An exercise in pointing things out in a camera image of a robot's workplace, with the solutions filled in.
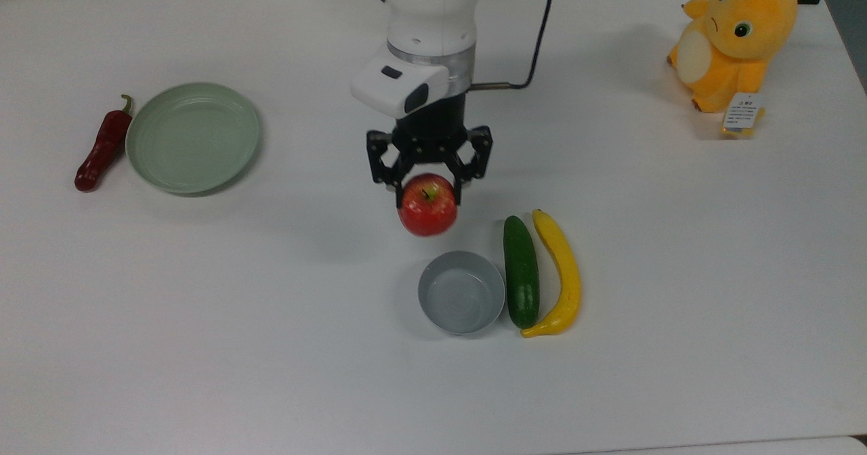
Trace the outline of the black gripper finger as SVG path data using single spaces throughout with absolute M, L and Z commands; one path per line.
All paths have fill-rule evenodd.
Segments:
M 459 150 L 469 144 L 473 156 L 469 162 L 463 162 Z M 457 206 L 462 203 L 463 189 L 474 179 L 485 177 L 493 147 L 492 134 L 488 126 L 478 126 L 471 130 L 458 130 L 447 137 L 447 169 L 451 172 L 452 189 Z
M 378 130 L 366 132 L 366 155 L 368 156 L 371 177 L 375 183 L 384 184 L 390 192 L 394 193 L 394 207 L 401 209 L 403 206 L 404 180 L 409 174 L 409 161 L 403 156 L 402 150 L 397 148 L 398 154 L 393 165 L 386 165 L 382 159 L 392 146 L 392 134 Z

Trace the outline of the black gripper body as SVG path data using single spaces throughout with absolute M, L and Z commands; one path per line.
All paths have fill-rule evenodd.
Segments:
M 406 175 L 415 165 L 443 164 L 461 175 L 458 150 L 467 141 L 464 125 L 467 96 L 444 98 L 396 121 L 392 144 L 398 150 L 396 173 Z

